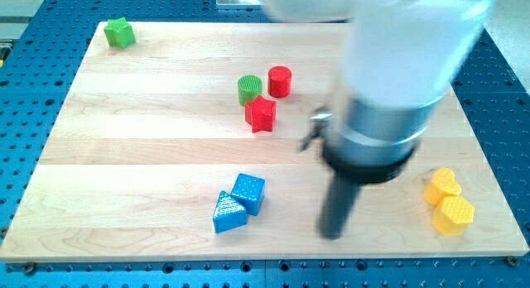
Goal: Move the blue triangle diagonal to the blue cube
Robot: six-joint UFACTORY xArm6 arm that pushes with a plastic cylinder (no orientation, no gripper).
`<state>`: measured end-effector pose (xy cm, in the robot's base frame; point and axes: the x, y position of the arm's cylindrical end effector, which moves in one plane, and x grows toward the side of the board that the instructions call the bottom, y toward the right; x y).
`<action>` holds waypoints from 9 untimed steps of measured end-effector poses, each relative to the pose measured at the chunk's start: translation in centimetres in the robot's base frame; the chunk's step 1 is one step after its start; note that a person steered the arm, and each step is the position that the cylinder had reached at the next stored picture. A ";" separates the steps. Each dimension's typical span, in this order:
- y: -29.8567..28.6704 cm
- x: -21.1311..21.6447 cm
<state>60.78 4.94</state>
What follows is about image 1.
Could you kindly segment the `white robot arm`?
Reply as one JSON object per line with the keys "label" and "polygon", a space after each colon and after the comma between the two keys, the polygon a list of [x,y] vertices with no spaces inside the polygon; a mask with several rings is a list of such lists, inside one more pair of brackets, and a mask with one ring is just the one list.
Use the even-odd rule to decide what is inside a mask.
{"label": "white robot arm", "polygon": [[494,0],[263,0],[283,22],[346,20],[330,96],[302,141],[322,140],[333,170],[324,238],[343,232],[361,188],[399,175],[489,18]]}

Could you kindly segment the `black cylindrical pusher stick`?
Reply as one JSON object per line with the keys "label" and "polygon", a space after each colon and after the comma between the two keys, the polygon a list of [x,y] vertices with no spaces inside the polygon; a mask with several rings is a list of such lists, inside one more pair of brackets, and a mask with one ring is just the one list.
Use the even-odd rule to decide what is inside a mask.
{"label": "black cylindrical pusher stick", "polygon": [[341,237],[361,188],[360,183],[339,172],[334,173],[318,221],[323,238],[335,240]]}

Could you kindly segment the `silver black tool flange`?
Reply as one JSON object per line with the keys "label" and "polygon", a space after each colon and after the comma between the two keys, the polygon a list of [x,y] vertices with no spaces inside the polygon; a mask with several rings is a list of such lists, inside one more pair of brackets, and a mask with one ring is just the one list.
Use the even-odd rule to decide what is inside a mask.
{"label": "silver black tool flange", "polygon": [[321,157],[336,176],[354,184],[390,181],[413,155],[440,101],[439,94],[424,101],[407,94],[370,99],[338,85],[313,112],[299,150],[320,138]]}

